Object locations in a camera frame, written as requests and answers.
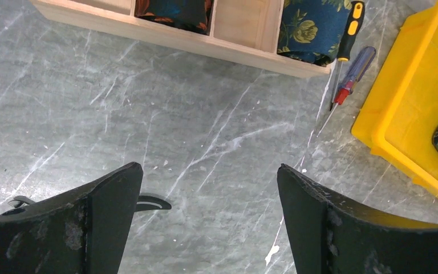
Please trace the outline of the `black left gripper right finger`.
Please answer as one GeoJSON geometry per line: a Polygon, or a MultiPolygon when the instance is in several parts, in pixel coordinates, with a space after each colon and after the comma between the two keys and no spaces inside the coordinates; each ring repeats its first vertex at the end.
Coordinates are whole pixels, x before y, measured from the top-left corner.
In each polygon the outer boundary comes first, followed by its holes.
{"type": "Polygon", "coordinates": [[[369,207],[285,164],[277,184],[297,273],[438,273],[438,224],[369,207]]]}

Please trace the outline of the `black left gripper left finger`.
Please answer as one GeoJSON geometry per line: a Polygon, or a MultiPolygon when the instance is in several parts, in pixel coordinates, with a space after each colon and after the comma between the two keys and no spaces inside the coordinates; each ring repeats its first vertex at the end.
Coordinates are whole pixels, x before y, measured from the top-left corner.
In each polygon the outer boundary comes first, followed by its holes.
{"type": "Polygon", "coordinates": [[[0,273],[117,273],[142,178],[131,162],[1,214],[0,273]]]}

